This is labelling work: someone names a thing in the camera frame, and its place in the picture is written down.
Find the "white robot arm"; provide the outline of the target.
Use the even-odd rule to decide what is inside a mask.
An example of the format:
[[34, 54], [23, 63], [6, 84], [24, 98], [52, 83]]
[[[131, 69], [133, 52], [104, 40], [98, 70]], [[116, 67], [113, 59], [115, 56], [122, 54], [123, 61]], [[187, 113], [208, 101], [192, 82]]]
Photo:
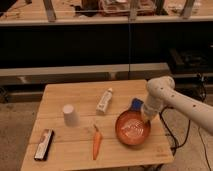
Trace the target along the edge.
[[170, 76], [152, 78], [147, 82], [148, 95], [142, 105], [144, 122], [151, 121], [167, 104], [213, 135], [213, 106], [183, 95], [174, 88], [175, 82]]

